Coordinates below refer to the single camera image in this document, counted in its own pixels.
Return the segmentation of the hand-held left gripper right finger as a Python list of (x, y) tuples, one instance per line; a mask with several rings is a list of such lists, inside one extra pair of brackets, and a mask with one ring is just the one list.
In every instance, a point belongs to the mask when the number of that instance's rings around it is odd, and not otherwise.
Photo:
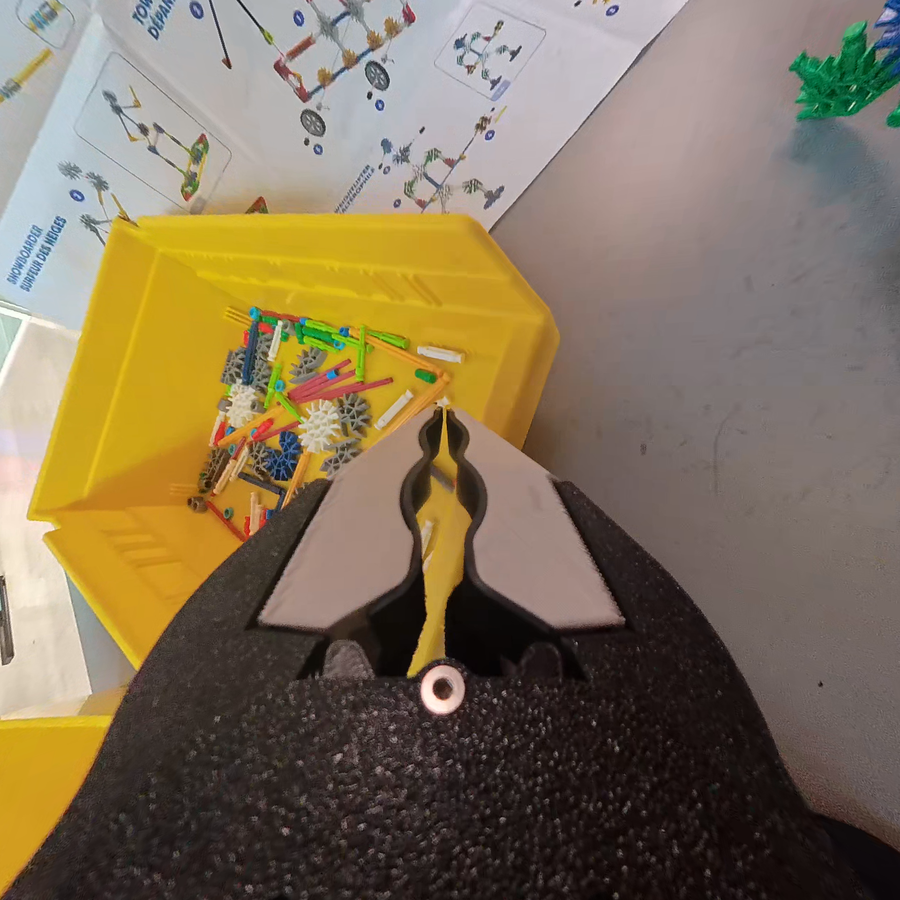
[(471, 520), (465, 574), (476, 589), (559, 633), (623, 626), (556, 479), (462, 410), (447, 412), (447, 444)]

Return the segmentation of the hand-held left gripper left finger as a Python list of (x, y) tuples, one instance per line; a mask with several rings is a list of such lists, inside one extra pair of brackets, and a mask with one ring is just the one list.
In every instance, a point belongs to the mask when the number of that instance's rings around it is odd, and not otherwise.
[(418, 514), (443, 425), (443, 410), (429, 407), (329, 481), (259, 624), (324, 635), (421, 575)]

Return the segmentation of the pile of toy pieces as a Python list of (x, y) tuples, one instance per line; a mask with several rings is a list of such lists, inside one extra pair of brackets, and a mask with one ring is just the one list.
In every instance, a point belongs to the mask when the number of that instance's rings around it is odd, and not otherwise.
[(209, 513), (238, 542), (316, 479), (333, 479), (379, 438), (434, 403), (449, 404), (463, 350), (366, 324), (337, 325), (229, 305), (240, 329), (219, 377), (198, 472), (169, 493)]

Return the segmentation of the yellow divided plastic bin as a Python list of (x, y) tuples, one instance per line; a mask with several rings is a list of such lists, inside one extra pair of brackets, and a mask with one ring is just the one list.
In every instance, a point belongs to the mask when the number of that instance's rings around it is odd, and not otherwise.
[(198, 472), (240, 329), (227, 306), (465, 352), (449, 401), (521, 447), (559, 346), (550, 309), (459, 215), (226, 215), (114, 225), (30, 518), (139, 668), (242, 544), (169, 493)]

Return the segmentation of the green and blue toy assembly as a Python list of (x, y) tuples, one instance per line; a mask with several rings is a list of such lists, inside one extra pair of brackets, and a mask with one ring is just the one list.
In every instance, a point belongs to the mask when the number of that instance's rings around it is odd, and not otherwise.
[(800, 89), (798, 122), (849, 118), (899, 85), (899, 3), (886, 1), (879, 16), (851, 24), (837, 53), (818, 58), (801, 52), (789, 71)]

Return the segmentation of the grey desk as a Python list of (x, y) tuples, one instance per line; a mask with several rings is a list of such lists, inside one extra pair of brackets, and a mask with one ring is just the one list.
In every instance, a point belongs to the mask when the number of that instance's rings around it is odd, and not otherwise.
[(526, 452), (690, 594), (816, 808), (898, 846), (895, 92), (795, 120), (882, 2), (689, 2), (492, 235), (561, 335)]

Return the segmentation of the white toy instruction sheet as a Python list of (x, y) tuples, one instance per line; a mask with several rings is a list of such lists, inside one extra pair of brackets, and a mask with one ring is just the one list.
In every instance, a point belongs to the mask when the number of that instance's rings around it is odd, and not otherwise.
[(686, 4), (2, 2), (2, 306), (79, 330), (151, 216), (491, 229)]

